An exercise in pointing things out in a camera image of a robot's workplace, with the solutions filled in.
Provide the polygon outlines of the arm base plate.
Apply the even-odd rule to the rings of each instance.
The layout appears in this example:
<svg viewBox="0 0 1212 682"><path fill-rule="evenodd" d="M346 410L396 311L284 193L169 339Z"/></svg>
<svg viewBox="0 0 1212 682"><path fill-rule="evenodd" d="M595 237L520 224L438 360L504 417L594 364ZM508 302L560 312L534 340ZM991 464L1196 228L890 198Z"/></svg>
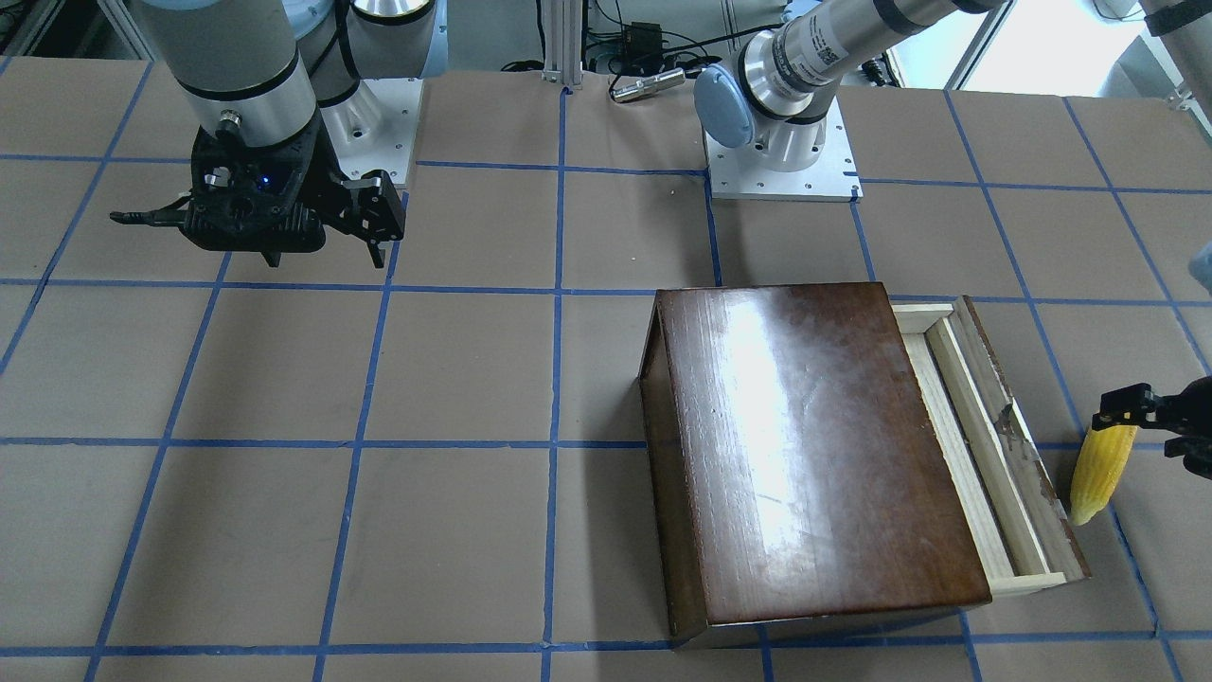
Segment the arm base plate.
<svg viewBox="0 0 1212 682"><path fill-rule="evenodd" d="M398 189L410 187L424 86L421 79L372 79L320 109L347 177L385 171Z"/></svg>
<svg viewBox="0 0 1212 682"><path fill-rule="evenodd" d="M711 194L724 200L861 200L864 190L848 141L844 111L827 96L827 116L808 125L778 122L760 128L749 147L727 148L703 134Z"/></svg>

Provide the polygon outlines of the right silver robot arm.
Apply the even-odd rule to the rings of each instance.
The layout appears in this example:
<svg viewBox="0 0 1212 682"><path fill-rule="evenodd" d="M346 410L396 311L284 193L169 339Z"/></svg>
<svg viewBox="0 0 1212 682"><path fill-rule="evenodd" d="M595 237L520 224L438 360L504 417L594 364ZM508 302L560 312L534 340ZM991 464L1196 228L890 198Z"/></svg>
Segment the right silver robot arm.
<svg viewBox="0 0 1212 682"><path fill-rule="evenodd" d="M199 122L190 187L168 206L110 213L173 228L200 250L310 254L328 230L373 267L405 234L402 113L373 81L435 78L448 62L444 1L135 1Z"/></svg>

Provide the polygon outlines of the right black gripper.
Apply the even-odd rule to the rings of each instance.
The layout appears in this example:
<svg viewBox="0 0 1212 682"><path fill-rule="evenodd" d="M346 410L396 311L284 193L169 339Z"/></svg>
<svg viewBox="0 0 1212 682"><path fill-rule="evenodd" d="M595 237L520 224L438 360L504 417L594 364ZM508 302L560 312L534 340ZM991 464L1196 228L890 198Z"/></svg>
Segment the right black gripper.
<svg viewBox="0 0 1212 682"><path fill-rule="evenodd" d="M311 151L303 173L297 204L303 212L303 245L322 247L326 227L366 245L376 269L385 267L388 245L402 241L406 210L388 170L371 170L347 178L339 168L324 122L309 122L301 134Z"/></svg>

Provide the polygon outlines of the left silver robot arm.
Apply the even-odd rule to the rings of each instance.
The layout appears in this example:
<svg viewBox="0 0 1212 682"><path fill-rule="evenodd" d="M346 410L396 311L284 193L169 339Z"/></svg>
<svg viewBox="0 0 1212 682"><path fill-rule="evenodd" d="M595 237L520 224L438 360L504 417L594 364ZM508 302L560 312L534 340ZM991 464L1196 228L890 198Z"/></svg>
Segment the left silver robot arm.
<svg viewBox="0 0 1212 682"><path fill-rule="evenodd" d="M730 150L772 147L770 134L812 126L828 109L845 73L944 18L987 15L1004 1L819 1L774 29L758 31L728 58L707 65L694 82L694 109L708 137ZM1172 432L1164 454L1189 472L1210 476L1210 379L1182 392L1147 384L1103 394L1091 432L1117 426Z"/></svg>

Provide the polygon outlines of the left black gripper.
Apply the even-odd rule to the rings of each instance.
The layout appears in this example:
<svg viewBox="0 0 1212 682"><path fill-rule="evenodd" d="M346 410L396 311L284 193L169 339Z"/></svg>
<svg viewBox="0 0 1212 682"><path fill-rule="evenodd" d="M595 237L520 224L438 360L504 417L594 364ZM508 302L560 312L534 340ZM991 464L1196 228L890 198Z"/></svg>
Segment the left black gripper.
<svg viewBox="0 0 1212 682"><path fill-rule="evenodd" d="M1164 455L1180 458L1189 472L1211 478L1211 376L1167 396L1161 405L1164 397L1144 383L1103 392L1091 430L1139 426L1177 432L1176 439L1165 441Z"/></svg>

